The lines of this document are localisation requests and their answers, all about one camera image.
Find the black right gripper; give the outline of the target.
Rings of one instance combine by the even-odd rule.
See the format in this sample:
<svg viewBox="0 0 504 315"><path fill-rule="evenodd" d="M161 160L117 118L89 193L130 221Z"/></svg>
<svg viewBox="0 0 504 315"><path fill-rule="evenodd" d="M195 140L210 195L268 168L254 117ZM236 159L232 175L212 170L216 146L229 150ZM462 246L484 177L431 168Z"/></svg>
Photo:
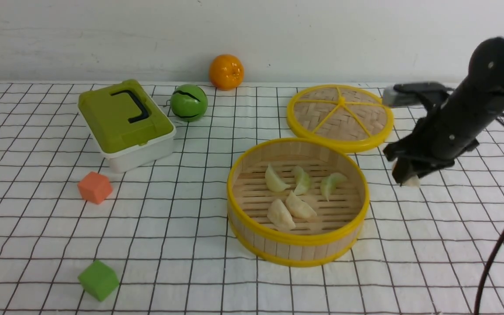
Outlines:
<svg viewBox="0 0 504 315"><path fill-rule="evenodd" d="M419 178L452 167L479 145L478 134L504 115L504 92L460 85L426 112L410 134L383 151L388 161L409 163Z"/></svg>

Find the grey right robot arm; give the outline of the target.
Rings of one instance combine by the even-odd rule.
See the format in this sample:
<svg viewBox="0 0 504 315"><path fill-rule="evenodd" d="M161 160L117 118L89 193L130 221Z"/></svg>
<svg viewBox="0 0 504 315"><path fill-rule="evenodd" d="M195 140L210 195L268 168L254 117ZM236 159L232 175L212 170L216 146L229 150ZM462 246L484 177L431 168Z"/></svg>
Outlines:
<svg viewBox="0 0 504 315"><path fill-rule="evenodd" d="M426 110L410 134L383 150L388 161L395 161L397 184L452 167L460 155L478 147L482 131L504 116L504 38L477 46L457 88L436 81L394 84L383 92L382 103L390 108L422 105Z"/></svg>

